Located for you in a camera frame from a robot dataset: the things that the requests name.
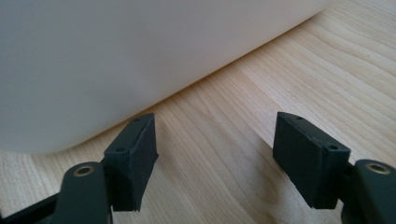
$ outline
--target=black clamp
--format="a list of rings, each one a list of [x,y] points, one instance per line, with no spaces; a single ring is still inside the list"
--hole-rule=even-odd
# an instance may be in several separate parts
[[[301,117],[279,112],[274,159],[316,209],[344,203],[345,224],[396,222],[396,172],[380,161],[348,163],[350,149]]]
[[[127,124],[101,162],[70,168],[58,194],[0,223],[112,223],[111,207],[115,212],[140,210],[157,158],[154,114],[147,114]]]

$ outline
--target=white curved surface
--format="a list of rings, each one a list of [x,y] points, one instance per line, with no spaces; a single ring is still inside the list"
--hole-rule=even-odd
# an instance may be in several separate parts
[[[0,149],[72,147],[328,2],[1,1]]]

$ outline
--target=light wooden surface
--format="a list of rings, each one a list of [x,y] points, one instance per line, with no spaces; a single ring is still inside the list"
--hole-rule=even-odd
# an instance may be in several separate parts
[[[272,159],[277,111],[350,147],[351,162],[396,166],[396,3],[334,1],[148,109],[160,158],[141,212],[115,223],[341,223],[341,203],[310,209]],[[74,164],[101,160],[125,124],[55,154],[0,152],[3,216],[57,192]]]

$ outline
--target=screw hole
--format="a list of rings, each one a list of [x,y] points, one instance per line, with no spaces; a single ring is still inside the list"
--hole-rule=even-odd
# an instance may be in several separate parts
[[[389,175],[390,174],[390,170],[381,164],[367,163],[366,167],[367,167],[367,169],[369,169],[377,174],[380,174],[380,175]]]
[[[329,145],[329,148],[331,148],[331,149],[338,149],[338,147],[335,146],[335,145]]]
[[[93,170],[94,170],[93,166],[81,166],[75,170],[73,175],[81,177],[81,176],[88,175],[88,174],[92,173]]]

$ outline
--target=white container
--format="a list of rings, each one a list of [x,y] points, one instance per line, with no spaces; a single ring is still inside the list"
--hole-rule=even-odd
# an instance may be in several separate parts
[[[0,149],[81,143],[328,2],[0,1]]]

